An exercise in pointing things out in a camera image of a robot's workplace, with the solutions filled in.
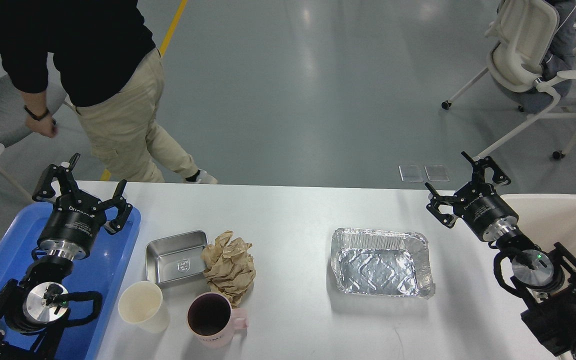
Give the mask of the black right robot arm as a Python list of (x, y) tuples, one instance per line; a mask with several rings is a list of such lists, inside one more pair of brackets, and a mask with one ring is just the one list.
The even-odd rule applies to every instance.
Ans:
[(454, 194), (439, 194), (430, 184), (426, 210), (446, 228), (462, 219), (490, 249), (498, 285), (520, 298), (520, 317), (537, 341), (554, 356), (570, 353), (576, 360), (576, 256), (557, 242), (544, 251), (519, 228), (519, 215), (498, 194), (509, 185), (507, 174), (490, 157), (472, 158), (471, 179)]

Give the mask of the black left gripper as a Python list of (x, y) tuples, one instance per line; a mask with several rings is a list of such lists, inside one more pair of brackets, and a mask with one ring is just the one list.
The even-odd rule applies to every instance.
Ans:
[[(32, 193), (34, 202), (54, 202), (57, 192), (52, 183), (57, 180), (61, 196), (54, 203), (53, 212), (39, 235), (37, 245), (46, 253), (51, 249), (66, 248), (74, 260), (90, 256), (102, 225), (110, 235), (122, 231), (133, 210), (132, 204), (128, 203), (124, 196), (128, 180), (121, 180), (112, 198), (103, 202), (85, 192), (82, 193), (82, 199), (75, 199), (74, 195), (78, 196), (80, 189), (73, 170), (80, 157), (80, 153), (74, 153), (67, 162), (59, 166), (48, 165), (39, 176), (38, 184)], [(116, 208), (117, 214), (114, 219), (106, 221), (105, 210), (109, 208)]]

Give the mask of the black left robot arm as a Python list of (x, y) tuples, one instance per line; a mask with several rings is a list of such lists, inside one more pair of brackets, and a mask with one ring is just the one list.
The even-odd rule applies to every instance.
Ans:
[(69, 291), (63, 282), (75, 261), (90, 256), (99, 231), (122, 231), (133, 207), (123, 196), (126, 180), (106, 201), (80, 189), (73, 177), (79, 158), (74, 153), (48, 166), (35, 189), (35, 200), (50, 202), (52, 212), (25, 275), (0, 290), (0, 360), (52, 360), (67, 328), (87, 325), (102, 312), (103, 294)]

